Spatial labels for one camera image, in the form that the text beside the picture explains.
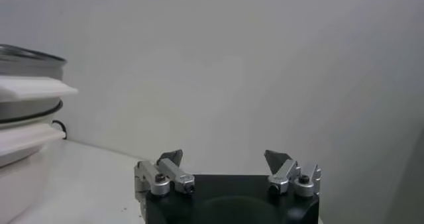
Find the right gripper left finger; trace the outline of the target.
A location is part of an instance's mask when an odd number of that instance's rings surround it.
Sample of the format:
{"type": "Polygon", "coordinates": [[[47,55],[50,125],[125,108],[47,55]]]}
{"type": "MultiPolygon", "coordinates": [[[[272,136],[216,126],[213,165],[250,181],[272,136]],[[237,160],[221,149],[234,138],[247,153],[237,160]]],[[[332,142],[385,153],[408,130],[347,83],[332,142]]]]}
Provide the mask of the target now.
{"type": "Polygon", "coordinates": [[[195,191],[195,177],[180,168],[183,150],[162,153],[153,163],[148,160],[139,161],[134,167],[135,192],[150,192],[154,196],[166,196],[174,190],[182,194],[195,191]]]}

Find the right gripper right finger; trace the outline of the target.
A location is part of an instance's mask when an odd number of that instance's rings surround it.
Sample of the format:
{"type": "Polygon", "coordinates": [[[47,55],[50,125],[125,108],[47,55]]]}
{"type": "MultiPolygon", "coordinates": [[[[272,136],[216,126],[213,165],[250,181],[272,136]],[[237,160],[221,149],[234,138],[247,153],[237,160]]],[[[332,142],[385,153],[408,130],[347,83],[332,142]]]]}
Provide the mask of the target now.
{"type": "Polygon", "coordinates": [[[268,176],[268,192],[271,195],[285,194],[290,186],[300,197],[320,195],[321,169],[317,164],[300,166],[288,154],[273,150],[265,150],[264,157],[271,170],[268,176]]]}

